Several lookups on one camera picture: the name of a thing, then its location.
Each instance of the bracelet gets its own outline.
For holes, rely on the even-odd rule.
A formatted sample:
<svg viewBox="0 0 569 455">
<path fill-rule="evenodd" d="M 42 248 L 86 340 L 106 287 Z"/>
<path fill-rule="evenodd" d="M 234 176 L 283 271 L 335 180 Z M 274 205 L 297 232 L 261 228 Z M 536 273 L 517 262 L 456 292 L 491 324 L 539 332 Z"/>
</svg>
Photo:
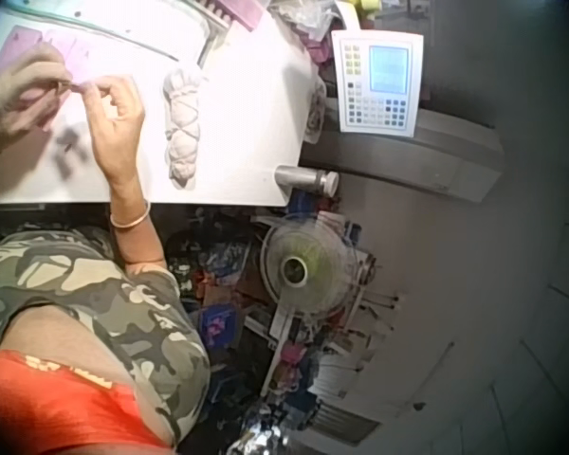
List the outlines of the bracelet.
<svg viewBox="0 0 569 455">
<path fill-rule="evenodd" d="M 137 220 L 135 220 L 133 223 L 128 223 L 126 225 L 121 225 L 120 223 L 116 222 L 114 220 L 114 215 L 112 215 L 110 213 L 110 223 L 112 223 L 112 226 L 114 228 L 118 228 L 118 229 L 134 228 L 136 225 L 141 224 L 141 222 L 148 217 L 148 215 L 150 214 L 151 208 L 152 208 L 152 204 L 149 201 L 145 201 L 145 212 Z"/>
</svg>

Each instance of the white table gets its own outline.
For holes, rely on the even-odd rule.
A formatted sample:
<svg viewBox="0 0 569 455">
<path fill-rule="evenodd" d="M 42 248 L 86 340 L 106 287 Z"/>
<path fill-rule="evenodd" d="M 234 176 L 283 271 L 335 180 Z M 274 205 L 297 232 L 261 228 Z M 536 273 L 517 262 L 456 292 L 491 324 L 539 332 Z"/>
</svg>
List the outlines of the white table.
<svg viewBox="0 0 569 455">
<path fill-rule="evenodd" d="M 42 31 L 61 28 L 0 9 L 0 48 L 14 25 Z M 138 84 L 146 108 L 138 168 L 150 201 L 258 206 L 288 202 L 290 191 L 275 183 L 274 170 L 299 162 L 317 69 L 297 37 L 279 21 L 265 14 L 252 33 L 234 24 L 225 44 L 209 55 L 200 97 L 197 171 L 183 190 L 168 177 L 161 92 L 164 76 L 177 63 L 115 38 L 67 30 L 94 45 L 92 76 L 131 74 Z M 13 148 L 19 150 L 8 150 L 0 158 L 0 204 L 109 200 L 78 95 L 68 98 L 51 134 L 33 132 Z"/>
</svg>

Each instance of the plastic bag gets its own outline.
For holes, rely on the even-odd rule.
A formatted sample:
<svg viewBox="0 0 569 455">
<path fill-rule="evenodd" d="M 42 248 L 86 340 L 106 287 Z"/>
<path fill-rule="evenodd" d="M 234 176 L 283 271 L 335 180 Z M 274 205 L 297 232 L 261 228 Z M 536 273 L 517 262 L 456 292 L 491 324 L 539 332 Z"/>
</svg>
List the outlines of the plastic bag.
<svg viewBox="0 0 569 455">
<path fill-rule="evenodd" d="M 273 0 L 269 9 L 278 13 L 312 41 L 322 41 L 336 14 L 335 0 Z"/>
</svg>

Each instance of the metal cylinder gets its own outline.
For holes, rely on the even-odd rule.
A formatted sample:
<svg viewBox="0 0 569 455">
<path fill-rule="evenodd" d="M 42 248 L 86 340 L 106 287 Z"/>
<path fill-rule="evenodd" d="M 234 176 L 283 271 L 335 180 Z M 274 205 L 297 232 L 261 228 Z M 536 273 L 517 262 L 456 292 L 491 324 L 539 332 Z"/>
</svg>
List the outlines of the metal cylinder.
<svg viewBox="0 0 569 455">
<path fill-rule="evenodd" d="M 333 197 L 340 183 L 338 173 L 296 166 L 279 166 L 274 178 L 276 183 L 284 187 L 315 192 L 326 197 Z"/>
</svg>

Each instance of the person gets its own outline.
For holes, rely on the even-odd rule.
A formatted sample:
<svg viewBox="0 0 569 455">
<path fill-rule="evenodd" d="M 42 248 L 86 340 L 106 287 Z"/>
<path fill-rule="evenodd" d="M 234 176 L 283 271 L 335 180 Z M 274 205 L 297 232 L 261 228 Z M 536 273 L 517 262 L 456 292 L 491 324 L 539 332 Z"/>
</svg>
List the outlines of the person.
<svg viewBox="0 0 569 455">
<path fill-rule="evenodd" d="M 0 154 L 55 116 L 71 79 L 47 44 L 0 73 Z M 139 183 L 143 105 L 127 77 L 76 91 L 123 267 L 94 227 L 0 243 L 0 433 L 18 454 L 174 453 L 197 419 L 210 366 Z"/>
</svg>

